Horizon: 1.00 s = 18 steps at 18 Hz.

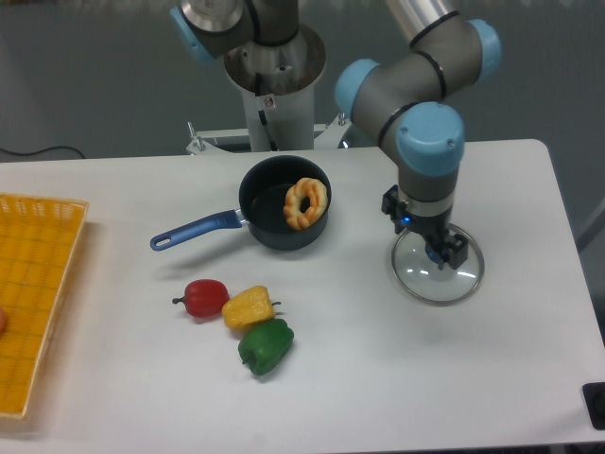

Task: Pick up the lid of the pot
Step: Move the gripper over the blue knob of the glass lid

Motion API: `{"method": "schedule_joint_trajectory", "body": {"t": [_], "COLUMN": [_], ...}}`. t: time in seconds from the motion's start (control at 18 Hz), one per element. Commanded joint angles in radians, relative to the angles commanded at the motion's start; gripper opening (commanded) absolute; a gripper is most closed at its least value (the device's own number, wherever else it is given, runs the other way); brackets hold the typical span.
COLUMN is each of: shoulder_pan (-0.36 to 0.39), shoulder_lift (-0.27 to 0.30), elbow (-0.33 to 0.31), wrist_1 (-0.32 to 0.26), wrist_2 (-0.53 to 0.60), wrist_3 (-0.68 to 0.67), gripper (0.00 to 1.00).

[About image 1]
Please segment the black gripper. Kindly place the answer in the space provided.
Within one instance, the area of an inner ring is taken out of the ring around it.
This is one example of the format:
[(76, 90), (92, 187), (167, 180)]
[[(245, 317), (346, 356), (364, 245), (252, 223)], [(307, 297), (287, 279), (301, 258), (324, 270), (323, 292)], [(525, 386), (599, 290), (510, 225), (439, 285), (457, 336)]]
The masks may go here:
[(457, 270), (468, 259), (468, 238), (451, 234), (449, 225), (455, 191), (436, 201), (420, 201), (397, 185), (382, 198), (381, 210), (394, 224), (396, 234), (408, 230), (425, 241), (425, 253), (436, 265)]

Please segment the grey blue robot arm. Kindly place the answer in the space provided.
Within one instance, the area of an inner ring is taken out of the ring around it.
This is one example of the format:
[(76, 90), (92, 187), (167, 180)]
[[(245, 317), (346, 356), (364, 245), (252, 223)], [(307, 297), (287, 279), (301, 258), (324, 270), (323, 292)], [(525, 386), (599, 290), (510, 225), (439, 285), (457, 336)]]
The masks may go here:
[[(501, 60), (496, 31), (466, 21), (447, 1), (393, 1), (410, 52), (382, 66), (363, 59), (339, 76), (341, 114), (398, 168), (382, 201), (397, 232), (424, 240), (440, 267), (459, 267), (470, 242), (449, 223), (464, 126), (447, 96), (491, 74)], [(314, 142), (314, 86), (327, 62), (319, 35), (295, 1), (180, 1), (170, 11), (200, 62), (222, 60), (243, 99), (251, 148), (307, 149)]]

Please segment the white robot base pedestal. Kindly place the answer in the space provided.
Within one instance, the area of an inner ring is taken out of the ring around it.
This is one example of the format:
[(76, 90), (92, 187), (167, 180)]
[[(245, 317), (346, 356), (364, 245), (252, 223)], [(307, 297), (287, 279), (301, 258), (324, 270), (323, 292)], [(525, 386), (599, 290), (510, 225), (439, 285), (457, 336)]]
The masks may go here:
[(188, 126), (191, 155), (219, 151), (291, 151), (333, 149), (352, 126), (340, 112), (330, 123), (315, 122), (315, 86), (323, 75), (326, 50), (320, 36), (300, 25), (287, 43), (254, 41), (223, 57), (226, 75), (242, 98), (246, 127), (197, 131)]

